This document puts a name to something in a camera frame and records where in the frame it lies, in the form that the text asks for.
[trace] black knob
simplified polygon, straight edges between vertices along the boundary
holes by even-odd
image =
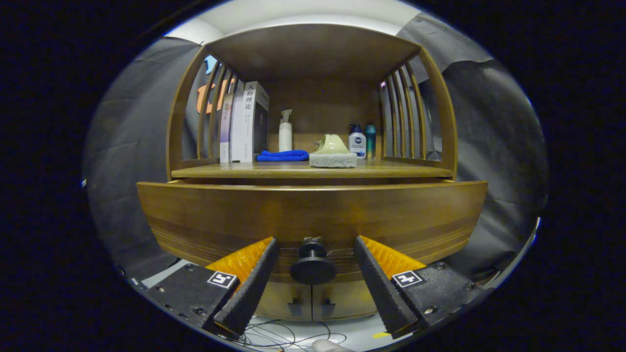
[[[321,285],[337,276],[337,268],[325,258],[326,250],[319,242],[308,242],[298,251],[300,259],[291,265],[289,274],[301,284]]]

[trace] wooden shelf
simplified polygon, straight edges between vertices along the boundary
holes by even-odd
[[[245,81],[315,78],[374,84],[421,49],[402,38],[338,24],[253,29],[207,46]]]
[[[385,177],[451,177],[444,168],[388,160],[358,160],[356,168],[315,168],[309,162],[218,163],[173,170],[174,178],[223,179],[366,179]]]

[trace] white ceiling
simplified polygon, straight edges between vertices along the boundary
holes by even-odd
[[[225,35],[284,24],[281,19],[285,18],[291,18],[290,23],[319,23],[324,20],[328,23],[353,23],[356,19],[361,19],[382,30],[395,31],[390,33],[395,35],[419,12],[420,10],[398,0],[233,0],[208,10],[197,18]]]

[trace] white pump bottle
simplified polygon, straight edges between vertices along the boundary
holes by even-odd
[[[282,119],[278,128],[278,151],[286,152],[292,150],[292,138],[291,138],[291,123],[289,123],[289,117],[291,116],[291,109],[282,110],[280,114]]]

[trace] book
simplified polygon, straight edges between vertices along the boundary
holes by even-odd
[[[269,96],[258,81],[246,83],[241,93],[241,103],[233,105],[231,161],[253,162],[267,149]]]
[[[224,96],[224,106],[222,109],[222,115],[220,117],[220,137],[219,137],[220,138],[220,163],[229,163],[231,161],[230,127],[232,124],[232,113],[233,113],[234,102],[235,102],[235,92],[227,93]]]

